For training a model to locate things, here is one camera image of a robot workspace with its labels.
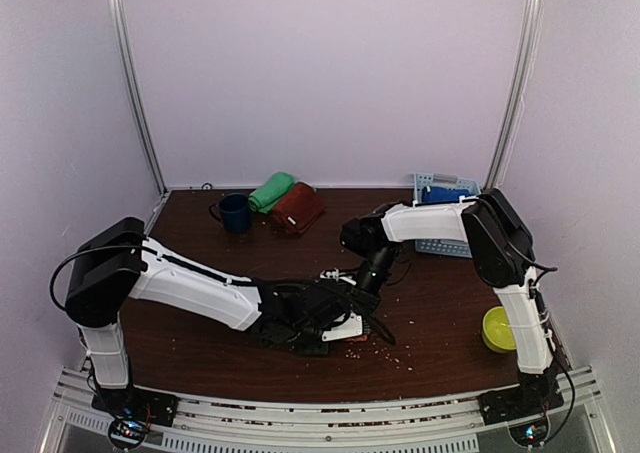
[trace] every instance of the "mug handle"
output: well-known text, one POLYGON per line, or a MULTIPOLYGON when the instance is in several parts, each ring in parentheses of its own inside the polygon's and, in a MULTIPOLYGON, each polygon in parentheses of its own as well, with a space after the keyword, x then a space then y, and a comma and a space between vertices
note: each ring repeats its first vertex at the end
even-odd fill
POLYGON ((216 215, 216 214, 214 213, 214 210, 213 210, 213 209, 214 209, 216 206, 217 206, 217 205, 216 205, 215 203, 214 203, 213 205, 209 205, 209 214, 210 214, 210 215, 211 215, 215 220, 217 220, 217 221, 219 221, 219 222, 221 222, 221 223, 222 223, 222 218, 220 218, 218 215, 216 215))

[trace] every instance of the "white wall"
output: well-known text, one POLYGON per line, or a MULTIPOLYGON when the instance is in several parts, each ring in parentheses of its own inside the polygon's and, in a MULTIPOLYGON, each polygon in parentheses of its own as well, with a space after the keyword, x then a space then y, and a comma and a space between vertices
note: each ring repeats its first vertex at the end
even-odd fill
POLYGON ((484 180, 525 0, 124 0, 170 186, 484 180))
POLYGON ((51 271, 120 217, 147 218, 157 195, 106 0, 0 0, 0 38, 0 438, 27 452, 60 367, 81 356, 51 271))
POLYGON ((545 0, 504 190, 528 222, 575 363, 640 451, 640 0, 545 0))

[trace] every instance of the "bowl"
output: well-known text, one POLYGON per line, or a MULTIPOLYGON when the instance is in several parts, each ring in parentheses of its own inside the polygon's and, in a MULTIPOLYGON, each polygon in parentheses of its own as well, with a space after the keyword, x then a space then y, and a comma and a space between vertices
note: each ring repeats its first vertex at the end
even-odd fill
POLYGON ((502 306, 491 308, 482 320, 482 339, 490 350, 496 353, 510 353, 516 350, 516 341, 509 326, 507 313, 502 306))

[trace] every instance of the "basket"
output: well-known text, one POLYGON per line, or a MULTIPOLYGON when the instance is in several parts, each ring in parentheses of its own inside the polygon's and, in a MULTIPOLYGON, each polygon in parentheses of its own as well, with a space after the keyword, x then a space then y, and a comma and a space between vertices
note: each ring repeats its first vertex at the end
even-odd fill
MULTIPOLYGON (((475 180, 458 178, 457 176, 440 175, 438 173, 416 173, 413 175, 413 199, 422 201, 422 189, 425 186, 440 186, 450 190, 469 190, 472 195, 480 194, 480 187, 475 180)), ((416 240, 416 251, 434 255, 457 256, 471 258, 469 245, 456 240, 416 240)))

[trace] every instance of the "blue cloth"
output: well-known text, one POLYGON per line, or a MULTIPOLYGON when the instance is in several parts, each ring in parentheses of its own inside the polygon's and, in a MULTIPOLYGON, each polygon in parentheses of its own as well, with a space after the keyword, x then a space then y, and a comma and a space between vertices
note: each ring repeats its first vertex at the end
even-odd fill
POLYGON ((441 186, 425 186, 422 203, 457 203, 461 196, 472 196, 469 190, 450 190, 441 186))

